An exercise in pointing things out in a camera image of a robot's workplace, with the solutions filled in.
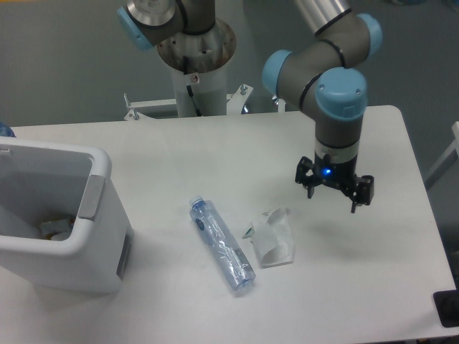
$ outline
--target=white plastic container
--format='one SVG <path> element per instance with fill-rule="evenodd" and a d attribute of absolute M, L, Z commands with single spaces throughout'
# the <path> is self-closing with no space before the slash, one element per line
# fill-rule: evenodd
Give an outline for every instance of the white plastic container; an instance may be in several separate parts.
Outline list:
<path fill-rule="evenodd" d="M 99 148 L 0 138 L 0 265 L 36 285 L 117 291 L 133 230 L 110 174 Z M 39 224 L 65 216 L 68 239 L 41 238 Z"/>

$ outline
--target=gray robot arm segment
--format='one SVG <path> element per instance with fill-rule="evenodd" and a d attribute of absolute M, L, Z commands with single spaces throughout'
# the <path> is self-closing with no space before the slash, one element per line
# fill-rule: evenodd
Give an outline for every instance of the gray robot arm segment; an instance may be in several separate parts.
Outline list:
<path fill-rule="evenodd" d="M 118 10 L 118 17 L 136 45 L 148 49 L 178 32 L 208 32 L 215 24 L 215 1 L 159 0 L 147 6 L 144 1 L 129 0 L 126 7 Z"/>

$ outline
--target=metal bolt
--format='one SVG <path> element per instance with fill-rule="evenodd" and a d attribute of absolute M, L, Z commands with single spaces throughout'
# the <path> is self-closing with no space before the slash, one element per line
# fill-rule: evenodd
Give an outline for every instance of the metal bolt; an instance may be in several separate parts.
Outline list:
<path fill-rule="evenodd" d="M 126 102 L 126 107 L 127 107 L 128 109 L 131 108 L 131 102 L 129 102 L 128 94 L 127 94 L 127 93 L 124 94 L 124 101 Z"/>
<path fill-rule="evenodd" d="M 279 106 L 279 98 L 277 95 L 273 95 L 271 100 L 273 101 L 274 105 Z"/>
<path fill-rule="evenodd" d="M 190 77 L 190 80 L 191 80 L 191 82 L 193 82 L 194 84 L 196 84 L 197 82 L 199 82 L 199 77 L 198 77 L 196 74 L 193 74 L 193 75 Z"/>
<path fill-rule="evenodd" d="M 245 91 L 247 91 L 249 88 L 247 87 L 246 84 L 241 85 L 241 95 L 245 95 Z"/>

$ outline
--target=white table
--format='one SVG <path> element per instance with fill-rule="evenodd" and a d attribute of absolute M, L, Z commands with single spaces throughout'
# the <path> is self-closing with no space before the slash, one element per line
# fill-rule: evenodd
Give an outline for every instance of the white table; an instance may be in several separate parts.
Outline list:
<path fill-rule="evenodd" d="M 370 107 L 357 173 L 375 177 L 371 206 L 351 214 L 339 191 L 312 199 L 294 182 L 313 157 L 300 113 L 48 125 L 21 138 L 94 145 L 136 232 L 116 295 L 33 287 L 0 269 L 0 343 L 369 343 L 455 335 L 433 292 L 454 289 L 398 109 Z M 196 194 L 219 209 L 257 274 L 229 290 L 189 219 Z M 260 269 L 248 222 L 287 206 L 293 264 Z"/>

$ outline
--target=silver metal cylinder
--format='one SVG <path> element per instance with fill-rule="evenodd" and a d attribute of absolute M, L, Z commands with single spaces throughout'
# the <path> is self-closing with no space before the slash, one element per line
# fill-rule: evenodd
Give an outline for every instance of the silver metal cylinder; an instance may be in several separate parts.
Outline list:
<path fill-rule="evenodd" d="M 323 145 L 316 139 L 316 154 L 320 159 L 328 154 L 331 163 L 347 163 L 359 153 L 359 141 L 347 148 L 331 148 Z"/>
<path fill-rule="evenodd" d="M 347 0 L 295 0 L 295 3 L 313 32 L 350 9 Z"/>
<path fill-rule="evenodd" d="M 140 23 L 157 27 L 164 25 L 175 14 L 175 0 L 128 0 L 128 11 Z"/>

